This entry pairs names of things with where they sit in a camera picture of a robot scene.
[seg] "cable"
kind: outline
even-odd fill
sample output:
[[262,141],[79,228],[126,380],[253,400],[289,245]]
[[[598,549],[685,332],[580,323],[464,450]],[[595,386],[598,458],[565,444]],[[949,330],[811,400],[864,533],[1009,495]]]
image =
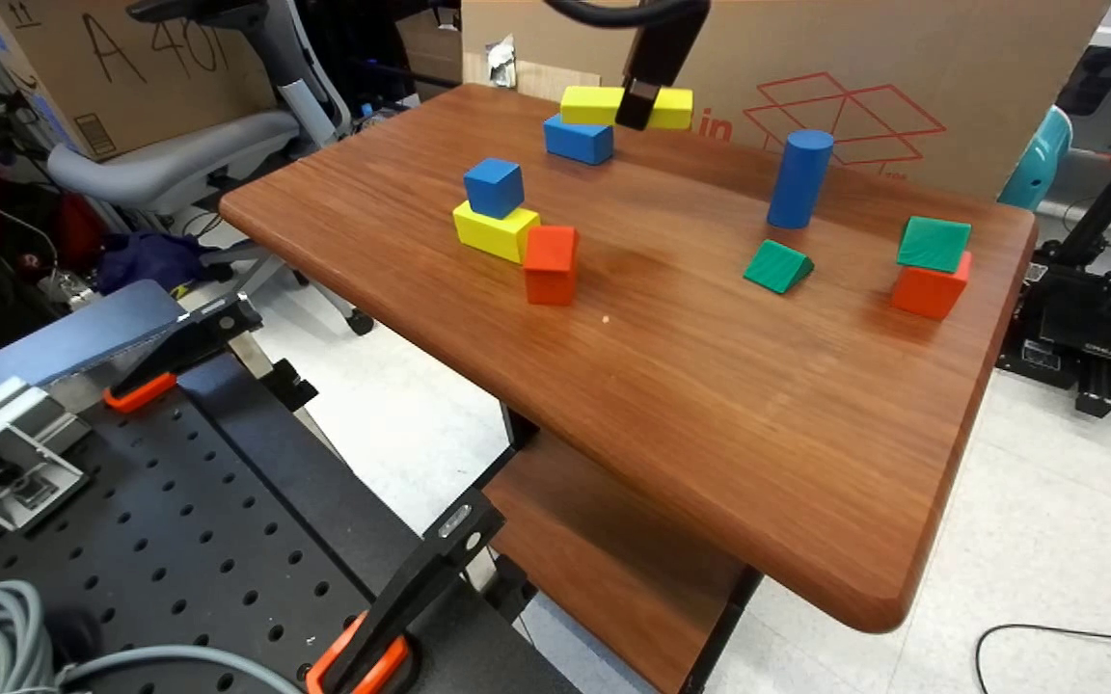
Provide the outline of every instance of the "cable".
[[985,684],[985,644],[989,644],[996,632],[1052,632],[1052,637],[1102,641],[1102,644],[1111,644],[1111,632],[1090,632],[1090,629],[1062,629],[1062,624],[1031,624],[1031,621],[991,624],[991,629],[985,629],[985,632],[976,637],[976,687],[978,687],[978,694],[989,694],[989,684]]
[[155,644],[155,648],[112,653],[87,664],[70,664],[52,674],[52,648],[50,648],[50,632],[42,629],[37,590],[28,584],[0,584],[0,694],[60,694],[60,687],[77,679],[91,679],[91,674],[119,670],[119,669],[141,669],[159,660],[214,664],[214,669],[250,674],[276,694],[295,694],[294,684],[286,684],[262,664],[250,664],[234,653],[194,648],[194,644]]
[[52,247],[52,240],[50,240],[42,228],[36,228],[36,223],[10,216],[9,209],[0,209],[0,220],[24,228],[24,233],[32,233],[32,237],[37,237],[37,240],[45,245],[45,250],[50,250],[50,269],[58,269],[58,247]]

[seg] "blue cylinder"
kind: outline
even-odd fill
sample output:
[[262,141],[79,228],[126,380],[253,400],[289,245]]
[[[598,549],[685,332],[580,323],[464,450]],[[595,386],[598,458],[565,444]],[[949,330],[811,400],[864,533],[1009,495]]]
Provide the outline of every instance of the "blue cylinder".
[[828,132],[792,132],[787,148],[781,148],[781,164],[780,164],[780,183],[772,195],[772,228],[805,228],[819,197],[820,197],[820,183],[828,170],[828,155],[834,155],[834,137]]

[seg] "cardboard box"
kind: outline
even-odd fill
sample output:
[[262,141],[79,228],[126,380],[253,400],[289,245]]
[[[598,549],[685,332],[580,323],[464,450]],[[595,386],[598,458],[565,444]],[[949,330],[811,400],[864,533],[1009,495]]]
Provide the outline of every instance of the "cardboard box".
[[[835,137],[835,166],[996,197],[1086,48],[1107,0],[712,0],[679,84],[694,132],[780,148]],[[546,3],[464,0],[465,83],[513,34],[522,93],[619,84],[634,33],[595,33]]]
[[52,143],[115,160],[272,108],[234,33],[136,25],[132,0],[0,0],[0,61]]

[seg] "toy block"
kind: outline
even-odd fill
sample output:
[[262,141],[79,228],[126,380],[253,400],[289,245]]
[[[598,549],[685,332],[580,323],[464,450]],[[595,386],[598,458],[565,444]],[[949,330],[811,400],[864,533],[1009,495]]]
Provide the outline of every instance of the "toy block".
[[[569,84],[560,97],[560,115],[565,124],[616,124],[626,89],[601,84]],[[650,132],[685,132],[694,124],[694,93],[690,89],[658,89],[655,108],[648,115]]]
[[616,155],[612,126],[564,124],[560,115],[545,124],[545,143],[546,143],[546,155],[583,164],[583,166],[601,166]]
[[569,304],[573,297],[580,233],[565,223],[541,223],[524,240],[524,297],[529,304]]
[[802,279],[814,273],[814,258],[794,250],[794,247],[781,247],[776,240],[765,240],[743,269],[743,279],[752,286],[765,286],[772,295],[792,295]]
[[891,304],[897,313],[945,319],[972,279],[972,250],[959,256],[954,273],[901,267]]
[[897,267],[954,273],[972,245],[972,223],[910,216],[897,245]]
[[477,247],[483,256],[499,256],[504,263],[524,258],[524,237],[541,223],[541,214],[513,209],[510,216],[477,216],[470,202],[451,209],[455,240]]
[[792,132],[772,195],[772,228],[805,228],[814,220],[824,173],[828,173],[834,137],[828,132]]
[[477,216],[510,216],[524,202],[522,166],[483,160],[474,170],[465,170],[465,197]]

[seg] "blue block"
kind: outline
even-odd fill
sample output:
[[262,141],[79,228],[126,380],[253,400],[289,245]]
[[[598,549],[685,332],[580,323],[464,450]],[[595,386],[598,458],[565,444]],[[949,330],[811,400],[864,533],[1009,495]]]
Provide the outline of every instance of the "blue block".
[[781,148],[781,164],[780,164],[780,183],[772,195],[772,228],[805,228],[819,197],[820,197],[820,183],[828,170],[828,155],[834,155],[834,137],[828,132],[792,132],[787,148]]
[[465,197],[477,216],[504,220],[524,202],[522,166],[504,160],[483,160],[465,170]]
[[601,124],[565,124],[565,121],[553,115],[545,124],[545,141],[546,141],[546,155],[569,160],[583,166],[601,166],[616,155],[616,141]]

